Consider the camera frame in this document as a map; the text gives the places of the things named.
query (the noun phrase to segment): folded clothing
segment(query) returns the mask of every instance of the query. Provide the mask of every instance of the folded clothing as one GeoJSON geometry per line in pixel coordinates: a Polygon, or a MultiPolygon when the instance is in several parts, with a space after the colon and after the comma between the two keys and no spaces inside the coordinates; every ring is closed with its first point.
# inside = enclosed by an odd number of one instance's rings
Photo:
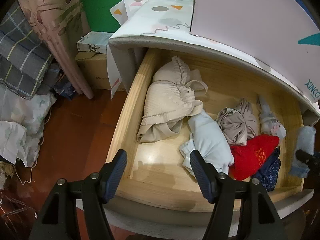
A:
{"type": "Polygon", "coordinates": [[[230,147],[217,123],[204,111],[188,120],[191,129],[190,140],[179,150],[185,158],[183,166],[194,176],[190,154],[197,149],[205,162],[211,163],[218,172],[228,174],[229,165],[234,163],[230,147]]]}
{"type": "Polygon", "coordinates": [[[259,96],[259,102],[261,105],[260,110],[260,124],[261,124],[261,133],[268,135],[278,136],[282,140],[287,131],[280,121],[276,118],[276,115],[270,111],[270,107],[262,96],[259,96]]]}
{"type": "Polygon", "coordinates": [[[255,174],[279,144],[279,137],[261,134],[247,141],[246,146],[231,146],[235,164],[230,167],[236,180],[255,174]]]}
{"type": "MultiPolygon", "coordinates": [[[[200,73],[193,76],[201,79],[200,73]]],[[[137,141],[155,142],[179,134],[185,116],[201,113],[203,103],[196,100],[194,90],[206,93],[207,89],[201,80],[190,81],[188,65],[174,56],[153,76],[137,141]]]]}
{"type": "Polygon", "coordinates": [[[278,180],[281,161],[279,160],[280,147],[277,147],[262,167],[251,178],[260,180],[266,191],[273,191],[278,180]]]}
{"type": "Polygon", "coordinates": [[[258,134],[257,120],[251,104],[242,98],[236,109],[225,108],[216,119],[229,145],[246,145],[258,134]]]}
{"type": "Polygon", "coordinates": [[[315,134],[316,129],[311,126],[304,126],[299,128],[296,147],[293,153],[293,160],[289,171],[290,175],[297,176],[299,178],[306,178],[310,171],[308,165],[297,160],[296,152],[301,149],[306,153],[313,155],[315,149],[315,134]]]}

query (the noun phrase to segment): red cloth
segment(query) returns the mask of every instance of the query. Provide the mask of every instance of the red cloth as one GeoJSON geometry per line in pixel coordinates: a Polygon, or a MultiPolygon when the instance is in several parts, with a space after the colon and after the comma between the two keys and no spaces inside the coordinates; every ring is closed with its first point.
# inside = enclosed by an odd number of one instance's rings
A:
{"type": "Polygon", "coordinates": [[[247,141],[246,146],[231,146],[235,164],[230,168],[236,180],[255,174],[279,144],[278,136],[261,134],[247,141]]]}

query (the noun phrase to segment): plaid blanket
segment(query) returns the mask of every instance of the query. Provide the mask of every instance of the plaid blanket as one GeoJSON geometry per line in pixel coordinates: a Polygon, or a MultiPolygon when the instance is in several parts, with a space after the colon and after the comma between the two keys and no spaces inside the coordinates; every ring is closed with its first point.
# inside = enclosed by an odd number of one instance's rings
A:
{"type": "Polygon", "coordinates": [[[19,96],[47,94],[60,67],[25,18],[17,1],[0,23],[0,82],[19,96]]]}

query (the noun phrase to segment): small box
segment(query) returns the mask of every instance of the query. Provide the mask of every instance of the small box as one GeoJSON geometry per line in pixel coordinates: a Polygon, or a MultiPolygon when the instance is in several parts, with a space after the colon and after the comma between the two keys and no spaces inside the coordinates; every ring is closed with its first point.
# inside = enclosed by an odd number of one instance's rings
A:
{"type": "MultiPolygon", "coordinates": [[[[92,88],[111,90],[106,56],[96,52],[79,52],[75,57],[82,74],[92,88]]],[[[122,83],[117,90],[125,91],[122,83]]]]}
{"type": "Polygon", "coordinates": [[[77,42],[78,51],[107,54],[107,44],[113,33],[89,32],[77,42]]]}

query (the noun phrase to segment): wooden drawer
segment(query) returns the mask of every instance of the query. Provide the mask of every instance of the wooden drawer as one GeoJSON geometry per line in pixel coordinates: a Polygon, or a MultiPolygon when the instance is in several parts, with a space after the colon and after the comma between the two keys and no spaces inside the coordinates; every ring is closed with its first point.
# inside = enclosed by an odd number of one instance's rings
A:
{"type": "MultiPolygon", "coordinates": [[[[144,100],[153,74],[163,64],[178,55],[191,70],[200,70],[208,93],[197,99],[204,110],[214,117],[225,107],[233,108],[240,98],[252,103],[254,115],[259,120],[258,94],[264,96],[280,122],[287,130],[281,142],[281,168],[276,189],[269,195],[273,202],[302,190],[303,179],[288,175],[294,151],[297,129],[302,126],[298,101],[276,82],[225,64],[195,55],[161,49],[149,49],[133,81],[112,138],[106,162],[110,162],[118,149],[128,154],[128,164],[116,194],[139,203],[183,211],[211,212],[212,205],[203,198],[196,180],[183,166],[179,152],[182,142],[189,139],[187,118],[176,137],[154,143],[138,144],[138,132],[144,109],[144,100]]],[[[235,201],[235,210],[240,201],[235,201]]]]}

